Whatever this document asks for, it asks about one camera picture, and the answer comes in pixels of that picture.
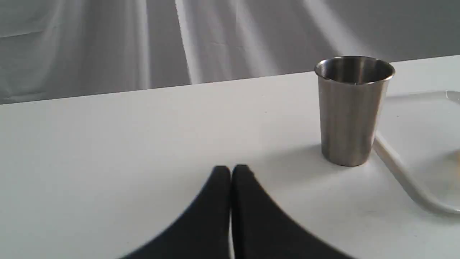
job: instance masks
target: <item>cup rim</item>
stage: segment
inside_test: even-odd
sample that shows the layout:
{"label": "cup rim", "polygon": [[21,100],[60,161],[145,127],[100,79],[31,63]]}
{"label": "cup rim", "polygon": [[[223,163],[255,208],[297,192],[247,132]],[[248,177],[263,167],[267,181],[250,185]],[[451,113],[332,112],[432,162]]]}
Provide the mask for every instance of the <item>cup rim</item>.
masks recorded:
{"label": "cup rim", "polygon": [[[334,79],[331,79],[331,78],[327,78],[327,77],[324,77],[320,74],[320,67],[322,64],[330,61],[330,60],[334,60],[334,59],[345,59],[345,58],[360,58],[360,59],[372,59],[373,61],[380,61],[382,62],[385,66],[388,66],[388,68],[390,68],[391,70],[391,74],[383,79],[380,79],[380,80],[377,80],[377,81],[372,81],[372,82],[365,82],[365,83],[352,83],[352,82],[340,82],[340,81],[336,81]],[[320,62],[318,62],[318,64],[315,65],[315,73],[318,77],[320,78],[323,78],[324,80],[331,80],[331,81],[334,81],[334,82],[339,82],[339,83],[342,83],[342,84],[349,84],[349,85],[367,85],[367,84],[373,84],[373,83],[377,83],[377,82],[384,82],[384,81],[388,81],[390,80],[396,73],[396,70],[395,68],[388,62],[386,61],[383,61],[381,59],[377,59],[377,58],[373,58],[373,57],[368,57],[368,56],[356,56],[356,55],[346,55],[346,56],[336,56],[336,57],[333,57],[333,58],[330,58],[330,59],[323,59],[321,60]]]}

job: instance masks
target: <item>stainless steel cup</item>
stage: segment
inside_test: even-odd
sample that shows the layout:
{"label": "stainless steel cup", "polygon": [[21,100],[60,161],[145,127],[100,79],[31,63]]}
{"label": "stainless steel cup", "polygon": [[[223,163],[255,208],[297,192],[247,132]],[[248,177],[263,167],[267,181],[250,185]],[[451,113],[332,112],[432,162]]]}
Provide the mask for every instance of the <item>stainless steel cup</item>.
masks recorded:
{"label": "stainless steel cup", "polygon": [[361,165],[369,157],[379,110],[395,69],[380,59],[343,56],[323,60],[318,75],[321,149],[338,165]]}

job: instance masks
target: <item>table surface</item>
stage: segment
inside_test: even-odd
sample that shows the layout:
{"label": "table surface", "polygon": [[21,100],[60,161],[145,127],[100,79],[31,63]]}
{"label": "table surface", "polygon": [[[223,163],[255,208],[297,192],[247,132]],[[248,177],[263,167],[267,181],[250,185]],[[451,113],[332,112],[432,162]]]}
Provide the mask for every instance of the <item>table surface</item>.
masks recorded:
{"label": "table surface", "polygon": [[[396,62],[388,93],[460,90],[460,56]],[[320,153],[313,72],[0,106],[0,258],[118,258],[214,165],[246,163],[294,220],[360,259],[458,258],[460,218],[416,204],[373,152]]]}

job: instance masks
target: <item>plastic tray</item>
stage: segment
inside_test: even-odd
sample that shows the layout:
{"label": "plastic tray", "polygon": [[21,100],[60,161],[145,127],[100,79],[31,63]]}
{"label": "plastic tray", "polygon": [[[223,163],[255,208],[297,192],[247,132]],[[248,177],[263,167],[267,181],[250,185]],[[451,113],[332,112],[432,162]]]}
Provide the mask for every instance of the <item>plastic tray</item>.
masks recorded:
{"label": "plastic tray", "polygon": [[386,98],[374,149],[408,193],[460,214],[459,92]]}

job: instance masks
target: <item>white fabric backdrop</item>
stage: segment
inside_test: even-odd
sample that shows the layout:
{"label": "white fabric backdrop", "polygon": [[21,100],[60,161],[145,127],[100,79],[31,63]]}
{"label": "white fabric backdrop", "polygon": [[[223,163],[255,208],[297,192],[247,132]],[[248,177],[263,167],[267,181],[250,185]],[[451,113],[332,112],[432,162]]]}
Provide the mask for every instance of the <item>white fabric backdrop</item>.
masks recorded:
{"label": "white fabric backdrop", "polygon": [[0,0],[0,104],[459,54],[441,2]]}

